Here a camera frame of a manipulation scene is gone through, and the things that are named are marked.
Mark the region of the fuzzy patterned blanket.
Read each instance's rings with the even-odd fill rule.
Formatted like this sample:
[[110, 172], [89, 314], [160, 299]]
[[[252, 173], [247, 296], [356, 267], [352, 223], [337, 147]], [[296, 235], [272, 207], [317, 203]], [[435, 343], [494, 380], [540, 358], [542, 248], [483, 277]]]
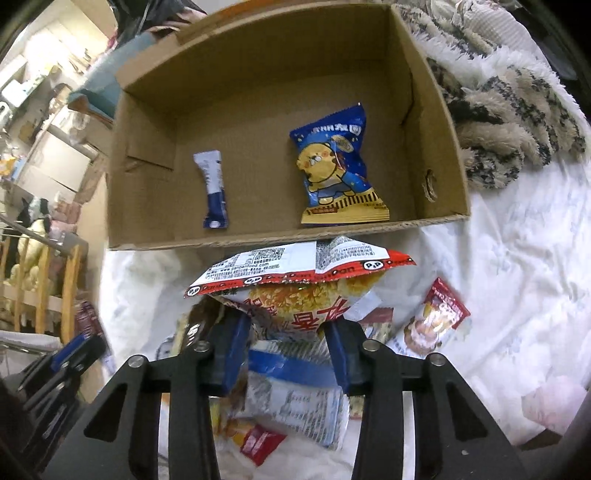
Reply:
[[456, 128], [469, 184], [501, 189], [527, 167], [590, 158], [590, 125], [504, 2], [397, 1]]

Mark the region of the wooden chair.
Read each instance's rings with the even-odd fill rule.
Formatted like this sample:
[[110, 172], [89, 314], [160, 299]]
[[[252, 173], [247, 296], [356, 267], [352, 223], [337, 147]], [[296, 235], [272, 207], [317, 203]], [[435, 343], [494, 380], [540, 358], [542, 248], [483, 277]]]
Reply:
[[56, 240], [39, 220], [25, 228], [1, 217], [1, 329], [75, 335], [75, 313], [88, 244], [66, 232]]

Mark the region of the small red food sachet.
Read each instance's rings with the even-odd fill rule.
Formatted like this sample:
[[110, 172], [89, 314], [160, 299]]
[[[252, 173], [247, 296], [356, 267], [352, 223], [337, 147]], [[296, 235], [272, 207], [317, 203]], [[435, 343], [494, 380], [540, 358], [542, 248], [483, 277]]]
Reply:
[[231, 444], [256, 467], [262, 466], [287, 438], [284, 434], [246, 419], [231, 420], [226, 433]]

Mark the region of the red milk tea sachet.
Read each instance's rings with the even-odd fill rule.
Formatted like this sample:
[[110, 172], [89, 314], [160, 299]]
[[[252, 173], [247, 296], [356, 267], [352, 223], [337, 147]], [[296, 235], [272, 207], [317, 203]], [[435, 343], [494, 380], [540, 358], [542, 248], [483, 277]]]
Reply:
[[440, 349], [470, 315], [456, 291], [438, 277], [389, 346], [399, 355], [425, 359]]

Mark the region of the red white popcorn bag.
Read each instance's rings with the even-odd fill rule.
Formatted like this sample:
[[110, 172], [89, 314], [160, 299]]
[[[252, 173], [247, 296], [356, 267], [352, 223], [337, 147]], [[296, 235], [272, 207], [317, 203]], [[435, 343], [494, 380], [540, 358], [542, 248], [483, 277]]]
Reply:
[[185, 290], [248, 314], [270, 338], [314, 338], [351, 310], [384, 274], [414, 266], [403, 252], [346, 236], [245, 251], [218, 262]]

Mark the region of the brown cardboard box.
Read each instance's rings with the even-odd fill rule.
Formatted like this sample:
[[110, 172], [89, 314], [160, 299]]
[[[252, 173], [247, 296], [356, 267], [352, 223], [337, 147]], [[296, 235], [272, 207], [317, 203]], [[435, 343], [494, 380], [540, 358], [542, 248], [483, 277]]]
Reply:
[[[398, 11], [368, 1], [249, 1], [127, 61], [107, 176], [113, 249], [284, 244], [465, 219], [467, 179], [431, 68]], [[301, 224], [290, 131], [360, 103], [387, 222]], [[205, 229], [199, 152], [221, 152], [228, 227]]]

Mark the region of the white blue snack stick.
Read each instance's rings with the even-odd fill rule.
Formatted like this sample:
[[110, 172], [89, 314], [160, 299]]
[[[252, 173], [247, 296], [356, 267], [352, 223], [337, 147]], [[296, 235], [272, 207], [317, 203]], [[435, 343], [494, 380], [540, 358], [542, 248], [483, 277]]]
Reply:
[[207, 212], [204, 228], [225, 229], [228, 227], [228, 211], [222, 181], [221, 152], [213, 150], [195, 153], [193, 161], [205, 182]]

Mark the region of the teal lined cardboard box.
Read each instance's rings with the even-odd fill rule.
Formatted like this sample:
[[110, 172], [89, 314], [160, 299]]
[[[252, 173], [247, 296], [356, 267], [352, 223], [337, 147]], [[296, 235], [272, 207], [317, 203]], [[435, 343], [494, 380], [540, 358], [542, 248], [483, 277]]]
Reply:
[[111, 126], [122, 92], [116, 78], [117, 72], [127, 61], [170, 34], [176, 34], [176, 31], [170, 28], [144, 31], [108, 52], [105, 57], [91, 67], [82, 86], [69, 94], [68, 108], [89, 115], [104, 125]]

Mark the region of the white bed sheet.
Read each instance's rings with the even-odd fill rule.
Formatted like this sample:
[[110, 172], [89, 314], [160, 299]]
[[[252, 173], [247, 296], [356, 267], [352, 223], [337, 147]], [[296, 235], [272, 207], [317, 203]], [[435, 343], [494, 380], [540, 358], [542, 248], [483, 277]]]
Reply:
[[[522, 445], [542, 428], [523, 398], [565, 376], [590, 383], [590, 165], [554, 160], [507, 188], [475, 191], [463, 222], [410, 229], [374, 243], [415, 260], [377, 286], [403, 326], [436, 278], [470, 310], [443, 353], [508, 439]], [[109, 251], [98, 311], [116, 364], [153, 357], [191, 308], [185, 288], [221, 251]]]

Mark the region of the blue white snack bag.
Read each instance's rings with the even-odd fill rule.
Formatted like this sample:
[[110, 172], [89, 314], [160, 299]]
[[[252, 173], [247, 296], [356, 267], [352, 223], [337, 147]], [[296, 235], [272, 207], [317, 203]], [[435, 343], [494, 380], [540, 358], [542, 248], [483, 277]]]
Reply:
[[335, 379], [327, 342], [254, 342], [247, 355], [242, 414], [307, 437], [325, 449], [341, 449], [349, 398]]

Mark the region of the blue bear snack bag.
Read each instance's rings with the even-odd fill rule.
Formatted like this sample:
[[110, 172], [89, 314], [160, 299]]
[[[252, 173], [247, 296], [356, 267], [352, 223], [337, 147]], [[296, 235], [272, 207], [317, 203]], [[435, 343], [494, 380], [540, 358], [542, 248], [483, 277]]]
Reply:
[[368, 180], [361, 156], [367, 116], [355, 105], [290, 131], [304, 174], [308, 226], [387, 222], [390, 210]]

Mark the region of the black hanging bag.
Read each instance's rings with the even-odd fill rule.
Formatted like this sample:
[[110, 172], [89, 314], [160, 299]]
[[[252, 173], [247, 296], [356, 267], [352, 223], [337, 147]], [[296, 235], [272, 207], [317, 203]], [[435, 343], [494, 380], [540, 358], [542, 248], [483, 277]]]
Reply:
[[108, 5], [117, 23], [117, 46], [145, 31], [167, 35], [206, 16], [197, 3], [186, 0], [108, 0]]

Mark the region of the brown chocolate bar wrapper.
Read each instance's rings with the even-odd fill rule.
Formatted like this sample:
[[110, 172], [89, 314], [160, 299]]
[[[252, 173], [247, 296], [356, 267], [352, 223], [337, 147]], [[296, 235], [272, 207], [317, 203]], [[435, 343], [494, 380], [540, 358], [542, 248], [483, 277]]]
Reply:
[[209, 296], [193, 305], [181, 322], [179, 350], [182, 351], [198, 340], [204, 340], [214, 325], [221, 320], [224, 306]]

